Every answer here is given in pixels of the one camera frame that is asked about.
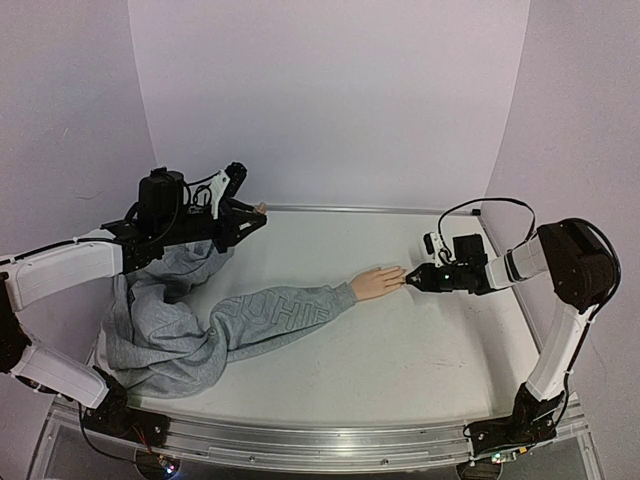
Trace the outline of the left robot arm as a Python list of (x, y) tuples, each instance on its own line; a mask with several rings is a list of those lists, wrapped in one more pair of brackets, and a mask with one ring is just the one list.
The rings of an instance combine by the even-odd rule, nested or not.
[(233, 162), (188, 181), (166, 167), (138, 184), (125, 216), (76, 237), (1, 259), (1, 372), (96, 409), (98, 423), (116, 437), (131, 433), (133, 411), (110, 397), (108, 375), (48, 346), (25, 327), (20, 314), (34, 305), (138, 271), (176, 245), (209, 240), (221, 253), (264, 227), (265, 214), (238, 199), (246, 167)]

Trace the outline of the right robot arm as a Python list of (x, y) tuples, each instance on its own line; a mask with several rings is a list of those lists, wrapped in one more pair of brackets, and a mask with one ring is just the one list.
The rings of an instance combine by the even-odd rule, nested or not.
[(525, 382), (535, 400), (551, 400), (564, 390), (584, 333), (611, 299), (621, 280), (617, 254), (592, 223), (568, 218), (539, 226), (524, 243), (490, 259), (478, 234), (454, 239), (454, 260), (439, 256), (444, 243), (424, 237), (431, 260), (406, 276), (421, 292), (465, 291), (482, 296), (512, 288), (539, 275), (550, 276), (556, 295), (551, 331)]

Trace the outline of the mannequin hand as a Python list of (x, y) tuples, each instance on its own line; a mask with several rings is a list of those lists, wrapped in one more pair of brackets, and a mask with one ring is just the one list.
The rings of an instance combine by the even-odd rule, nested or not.
[(350, 286), (358, 302), (383, 297), (405, 284), (406, 270), (400, 266), (374, 268), (357, 275)]

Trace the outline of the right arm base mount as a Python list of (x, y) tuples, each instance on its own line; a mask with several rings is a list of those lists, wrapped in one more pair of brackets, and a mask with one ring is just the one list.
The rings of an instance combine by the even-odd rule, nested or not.
[(508, 416), (475, 421), (463, 432), (471, 442), (472, 457), (481, 459), (501, 452), (533, 447), (556, 436), (556, 411), (565, 406), (564, 392), (538, 400), (522, 383)]

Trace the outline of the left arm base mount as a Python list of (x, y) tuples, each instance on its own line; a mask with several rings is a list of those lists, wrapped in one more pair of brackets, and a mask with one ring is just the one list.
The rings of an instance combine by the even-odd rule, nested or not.
[(93, 369), (105, 382), (107, 394), (96, 408), (81, 408), (80, 425), (92, 432), (140, 443), (147, 449), (163, 447), (169, 418), (129, 406), (126, 388), (101, 368), (93, 366)]

